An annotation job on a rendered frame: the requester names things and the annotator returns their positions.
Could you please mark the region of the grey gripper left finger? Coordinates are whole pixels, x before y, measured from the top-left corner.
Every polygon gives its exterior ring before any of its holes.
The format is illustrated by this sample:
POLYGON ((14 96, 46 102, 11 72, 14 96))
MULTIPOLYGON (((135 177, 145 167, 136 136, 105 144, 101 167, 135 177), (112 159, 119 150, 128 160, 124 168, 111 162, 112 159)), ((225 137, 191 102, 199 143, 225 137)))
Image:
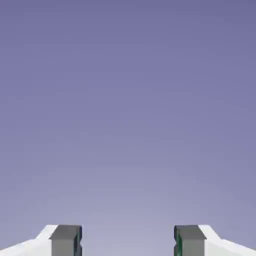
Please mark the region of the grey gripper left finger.
POLYGON ((76 224, 48 224, 33 239, 0 249, 0 256, 83 256, 83 228, 76 224))

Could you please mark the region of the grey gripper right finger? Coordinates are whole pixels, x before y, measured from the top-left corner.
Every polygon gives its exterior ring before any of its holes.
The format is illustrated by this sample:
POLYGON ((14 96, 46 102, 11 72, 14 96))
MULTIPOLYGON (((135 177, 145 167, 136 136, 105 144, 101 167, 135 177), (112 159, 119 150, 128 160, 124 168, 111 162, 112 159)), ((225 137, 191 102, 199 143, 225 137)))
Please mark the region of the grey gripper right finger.
POLYGON ((256 256, 251 249, 222 239, 210 225, 175 225, 173 256, 256 256))

